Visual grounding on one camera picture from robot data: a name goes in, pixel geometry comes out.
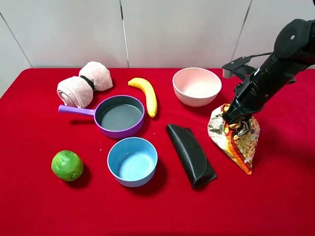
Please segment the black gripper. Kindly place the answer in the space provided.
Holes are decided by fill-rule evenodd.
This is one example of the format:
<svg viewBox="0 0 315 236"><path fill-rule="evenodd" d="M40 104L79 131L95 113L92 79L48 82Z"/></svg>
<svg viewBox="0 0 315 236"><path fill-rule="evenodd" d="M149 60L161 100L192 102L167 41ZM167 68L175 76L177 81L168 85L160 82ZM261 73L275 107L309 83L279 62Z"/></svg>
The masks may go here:
<svg viewBox="0 0 315 236"><path fill-rule="evenodd" d="M235 96L222 118L236 124L260 112L264 105L294 77L308 66L271 54L255 72L235 87Z"/></svg>

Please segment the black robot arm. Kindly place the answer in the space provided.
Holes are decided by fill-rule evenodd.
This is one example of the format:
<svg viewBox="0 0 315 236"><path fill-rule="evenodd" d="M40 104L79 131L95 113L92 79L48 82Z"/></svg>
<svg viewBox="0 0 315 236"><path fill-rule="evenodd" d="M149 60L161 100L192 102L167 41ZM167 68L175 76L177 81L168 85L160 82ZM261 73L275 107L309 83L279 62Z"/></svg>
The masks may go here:
<svg viewBox="0 0 315 236"><path fill-rule="evenodd" d="M228 124L260 112L284 86L295 83L295 76L315 63L315 22L295 19L279 33L274 50L255 69L248 65L253 56L239 57L222 66L223 76L237 76L241 82L223 114Z"/></svg>

